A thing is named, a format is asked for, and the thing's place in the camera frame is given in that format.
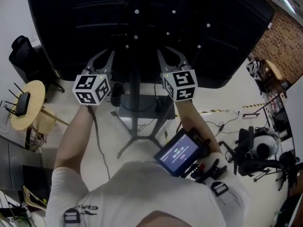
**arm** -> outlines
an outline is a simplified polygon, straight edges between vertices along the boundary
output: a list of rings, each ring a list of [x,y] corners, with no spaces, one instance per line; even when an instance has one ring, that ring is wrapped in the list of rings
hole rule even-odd
[[[86,106],[82,105],[66,129],[59,145],[55,166],[68,167],[80,174],[80,165],[89,142],[93,118]]]
[[[204,121],[202,116],[198,113],[195,106],[190,101],[176,102],[176,106],[179,112],[183,128],[186,131],[190,131],[191,128],[195,127],[204,139],[211,140],[209,144],[210,152],[221,153],[220,147],[214,137],[214,134],[209,129],[207,123]]]

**wall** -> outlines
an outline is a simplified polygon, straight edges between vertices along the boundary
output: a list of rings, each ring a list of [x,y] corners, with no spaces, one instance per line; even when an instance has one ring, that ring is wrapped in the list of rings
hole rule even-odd
[[[12,101],[8,89],[17,92],[14,82],[19,86],[24,81],[9,62],[12,51],[11,44],[19,36],[24,35],[33,40],[36,35],[34,24],[29,12],[27,0],[0,0],[0,100]],[[14,130],[7,113],[0,108],[0,135],[18,144],[24,144],[25,132]]]
[[[264,33],[252,54],[274,63],[282,76],[294,83],[303,74],[303,27],[284,9],[268,1],[276,9],[272,27]]]

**yellow-black caution tape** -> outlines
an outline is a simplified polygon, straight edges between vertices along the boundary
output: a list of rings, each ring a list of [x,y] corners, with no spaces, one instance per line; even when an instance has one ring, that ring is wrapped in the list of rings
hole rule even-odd
[[[216,112],[229,112],[229,110],[212,109],[209,111],[201,111],[201,112],[199,112],[199,114],[216,113]]]
[[[243,108],[252,108],[252,107],[258,107],[258,106],[264,106],[265,104],[253,104],[248,106],[243,106]]]

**buckle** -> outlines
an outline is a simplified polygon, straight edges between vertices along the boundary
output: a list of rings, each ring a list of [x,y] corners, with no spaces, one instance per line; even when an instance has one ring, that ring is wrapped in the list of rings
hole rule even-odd
[[[228,191],[228,187],[225,183],[222,182],[214,182],[211,186],[211,189],[217,197]]]
[[[80,214],[76,209],[68,209],[64,213],[65,224],[79,224]]]

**black tablet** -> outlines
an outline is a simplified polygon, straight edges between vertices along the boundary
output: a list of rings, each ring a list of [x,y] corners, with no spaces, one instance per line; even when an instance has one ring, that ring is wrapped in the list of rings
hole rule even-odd
[[[171,175],[181,176],[200,156],[201,148],[184,129],[181,129],[154,159]]]

